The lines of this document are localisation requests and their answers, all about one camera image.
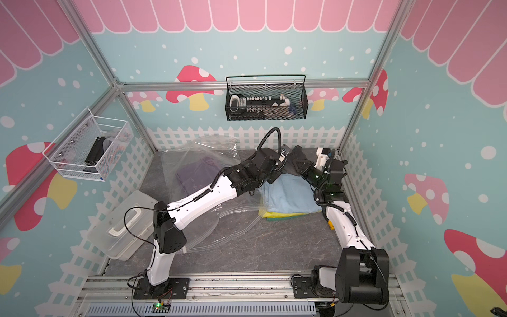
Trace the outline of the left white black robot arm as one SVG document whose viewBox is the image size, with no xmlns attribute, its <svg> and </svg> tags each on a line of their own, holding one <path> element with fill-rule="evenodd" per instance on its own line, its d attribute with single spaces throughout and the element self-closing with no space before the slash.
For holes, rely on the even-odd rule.
<svg viewBox="0 0 507 317">
<path fill-rule="evenodd" d="M 271 128 L 260 141 L 256 151 L 246 160 L 234 166 L 219 170 L 213 181 L 179 201 L 165 205 L 159 202 L 156 207 L 131 207 L 124 213 L 126 231 L 135 239 L 146 243 L 133 234 L 127 224 L 127 215 L 132 210 L 152 211 L 154 241 L 153 252 L 148 268 L 138 276 L 143 285 L 129 285 L 133 290 L 145 293 L 169 280 L 170 267 L 174 254 L 187 243 L 183 230 L 198 217 L 220 204 L 242 196 L 253 195 L 255 190 L 266 182 L 274 182 L 285 166 L 283 158 L 282 133 L 277 127 Z"/>
</svg>

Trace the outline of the yellow green garment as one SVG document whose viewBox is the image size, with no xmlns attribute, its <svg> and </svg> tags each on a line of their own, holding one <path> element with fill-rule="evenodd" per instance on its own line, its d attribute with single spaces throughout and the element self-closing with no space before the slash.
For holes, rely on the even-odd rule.
<svg viewBox="0 0 507 317">
<path fill-rule="evenodd" d="M 277 213 L 277 212 L 269 212 L 264 210 L 259 210 L 259 216 L 263 219 L 270 219 L 271 221 L 278 221 L 289 219 L 293 217 L 302 217 L 308 215 L 308 213 Z"/>
</svg>

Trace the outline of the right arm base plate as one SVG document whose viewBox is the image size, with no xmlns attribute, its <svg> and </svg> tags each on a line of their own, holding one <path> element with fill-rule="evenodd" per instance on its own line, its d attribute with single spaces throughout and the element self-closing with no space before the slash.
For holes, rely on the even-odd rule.
<svg viewBox="0 0 507 317">
<path fill-rule="evenodd" d="M 294 275 L 290 279 L 293 294 L 296 299 L 325 298 L 333 299 L 335 291 L 322 286 L 318 279 Z"/>
</svg>

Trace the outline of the light blue garment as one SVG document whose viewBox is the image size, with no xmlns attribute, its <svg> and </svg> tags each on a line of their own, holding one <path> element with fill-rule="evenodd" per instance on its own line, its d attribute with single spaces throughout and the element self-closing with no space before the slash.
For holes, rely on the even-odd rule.
<svg viewBox="0 0 507 317">
<path fill-rule="evenodd" d="M 260 210 L 277 213 L 317 213 L 310 185 L 301 177 L 282 174 L 272 184 L 260 188 Z"/>
</svg>

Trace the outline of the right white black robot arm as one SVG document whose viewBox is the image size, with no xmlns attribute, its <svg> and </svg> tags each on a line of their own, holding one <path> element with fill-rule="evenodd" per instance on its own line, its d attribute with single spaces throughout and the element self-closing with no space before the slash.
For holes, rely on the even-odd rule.
<svg viewBox="0 0 507 317">
<path fill-rule="evenodd" d="M 384 310 L 389 303 L 389 257 L 367 238 L 353 216 L 342 184 L 348 162 L 335 158 L 330 148 L 318 148 L 316 156 L 317 160 L 311 161 L 296 146 L 287 163 L 309 183 L 316 205 L 337 235 L 341 253 L 336 266 L 314 267 L 310 290 L 317 297 Z"/>
</svg>

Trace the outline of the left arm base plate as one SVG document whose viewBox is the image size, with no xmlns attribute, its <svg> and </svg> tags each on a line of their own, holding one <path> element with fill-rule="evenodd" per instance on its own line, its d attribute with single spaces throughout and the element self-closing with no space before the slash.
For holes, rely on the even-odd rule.
<svg viewBox="0 0 507 317">
<path fill-rule="evenodd" d="M 186 299 L 190 280 L 188 278 L 169 278 L 158 285 L 151 285 L 147 278 L 140 279 L 136 284 L 133 298 L 135 300 L 168 300 Z"/>
</svg>

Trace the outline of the clear plastic vacuum bag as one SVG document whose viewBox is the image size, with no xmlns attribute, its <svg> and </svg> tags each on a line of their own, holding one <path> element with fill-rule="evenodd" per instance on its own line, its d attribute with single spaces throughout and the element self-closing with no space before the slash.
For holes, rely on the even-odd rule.
<svg viewBox="0 0 507 317">
<path fill-rule="evenodd" d="M 245 213 L 258 221 L 257 190 L 267 176 L 258 165 L 271 167 L 271 155 L 263 150 L 255 151 L 252 158 L 241 158 L 240 149 L 237 139 L 212 135 L 179 145 L 163 157 L 163 175 L 171 201 L 160 203 L 154 211 L 157 253 L 210 249 L 251 228 L 252 223 L 240 225 L 202 246 L 220 220 L 232 215 Z"/>
</svg>

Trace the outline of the dark grey denim trousers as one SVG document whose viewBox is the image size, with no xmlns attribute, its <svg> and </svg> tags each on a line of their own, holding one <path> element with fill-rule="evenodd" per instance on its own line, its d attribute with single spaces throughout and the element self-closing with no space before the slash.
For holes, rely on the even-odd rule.
<svg viewBox="0 0 507 317">
<path fill-rule="evenodd" d="M 291 174 L 293 176 L 301 176 L 306 178 L 310 170 L 314 167 L 314 163 L 307 158 L 300 145 L 290 148 L 283 145 L 281 148 L 281 162 L 283 167 L 277 172 L 271 173 L 267 182 L 272 184 L 282 174 Z"/>
</svg>

